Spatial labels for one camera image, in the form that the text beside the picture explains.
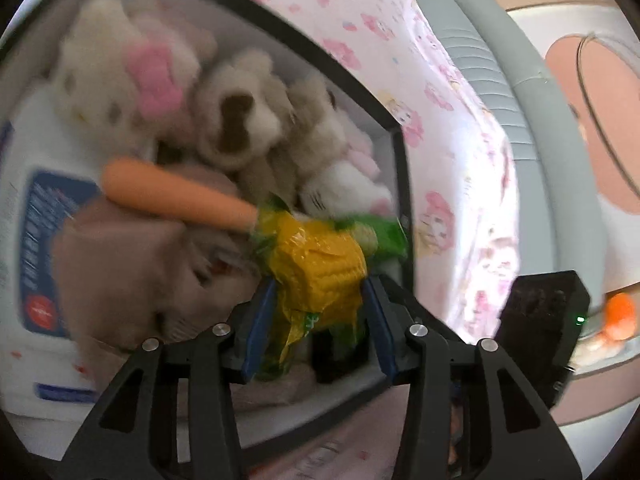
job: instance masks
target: blue label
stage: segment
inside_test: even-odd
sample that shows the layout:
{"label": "blue label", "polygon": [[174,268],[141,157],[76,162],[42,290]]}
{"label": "blue label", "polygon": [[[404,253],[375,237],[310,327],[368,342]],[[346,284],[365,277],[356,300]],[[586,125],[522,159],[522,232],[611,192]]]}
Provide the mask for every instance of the blue label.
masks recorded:
{"label": "blue label", "polygon": [[20,235],[20,305],[30,332],[68,337],[51,275],[50,244],[66,218],[100,193],[86,180],[39,171],[33,175]]}
{"label": "blue label", "polygon": [[81,404],[93,404],[98,395],[93,390],[83,388],[63,388],[50,384],[34,384],[35,393],[43,400],[54,402],[80,402]]}

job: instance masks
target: plush dog nose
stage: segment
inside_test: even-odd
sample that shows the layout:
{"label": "plush dog nose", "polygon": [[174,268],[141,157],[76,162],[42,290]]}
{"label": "plush dog nose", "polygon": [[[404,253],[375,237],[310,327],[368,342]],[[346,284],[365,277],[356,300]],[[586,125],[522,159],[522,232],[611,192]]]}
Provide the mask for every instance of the plush dog nose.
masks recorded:
{"label": "plush dog nose", "polygon": [[220,103],[222,132],[218,139],[220,153],[239,153],[249,147],[249,132],[244,120],[254,107],[254,98],[248,94],[226,97]]}

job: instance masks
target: white container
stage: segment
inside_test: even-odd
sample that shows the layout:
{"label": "white container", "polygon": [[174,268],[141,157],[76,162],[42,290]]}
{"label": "white container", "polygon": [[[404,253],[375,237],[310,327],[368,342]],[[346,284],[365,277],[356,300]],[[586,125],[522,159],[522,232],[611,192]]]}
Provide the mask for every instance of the white container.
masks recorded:
{"label": "white container", "polygon": [[2,127],[0,387],[5,409],[19,415],[81,420],[95,397],[60,315],[49,255],[65,219],[100,193],[110,158],[83,133],[55,113],[44,81]]}

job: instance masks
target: storage box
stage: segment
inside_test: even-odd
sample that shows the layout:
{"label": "storage box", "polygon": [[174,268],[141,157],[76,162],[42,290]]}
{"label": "storage box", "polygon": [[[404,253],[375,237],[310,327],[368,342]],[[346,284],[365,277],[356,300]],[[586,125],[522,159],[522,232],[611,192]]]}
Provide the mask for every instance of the storage box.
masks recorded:
{"label": "storage box", "polygon": [[[46,88],[33,93],[33,83],[52,67],[58,43],[83,1],[43,0],[15,27],[0,50],[0,124],[4,125],[0,136],[2,403],[5,410],[17,415],[76,423],[88,413],[93,396],[60,319],[47,243],[63,218],[98,192],[95,181],[105,157],[68,139],[61,140],[69,126],[50,114]],[[380,181],[392,191],[401,223],[411,232],[408,170],[400,127],[347,69],[283,18],[251,0],[162,1],[215,34],[220,46],[216,60],[226,59],[242,47],[258,46],[271,54],[275,71],[286,82],[313,70],[322,72],[338,105],[373,139],[382,170]],[[34,221],[47,227],[46,236],[29,231]],[[403,267],[393,264],[385,270],[412,286],[412,257]],[[319,415],[331,413],[334,419],[343,418],[383,387],[384,378],[373,361],[347,379],[320,386],[305,402],[241,414],[238,428],[242,445],[258,446],[315,420],[324,425],[318,426],[318,431],[327,429],[335,420],[327,422],[331,417],[322,419]],[[345,410],[341,406],[347,399],[351,404]]]}

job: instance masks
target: pink bow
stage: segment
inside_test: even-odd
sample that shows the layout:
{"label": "pink bow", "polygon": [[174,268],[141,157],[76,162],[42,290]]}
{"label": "pink bow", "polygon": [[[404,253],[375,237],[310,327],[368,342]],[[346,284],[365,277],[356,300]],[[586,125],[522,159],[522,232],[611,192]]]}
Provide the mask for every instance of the pink bow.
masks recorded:
{"label": "pink bow", "polygon": [[184,93],[171,77],[171,62],[171,50],[164,43],[132,45],[125,51],[125,66],[140,91],[138,110],[144,119],[182,106]]}

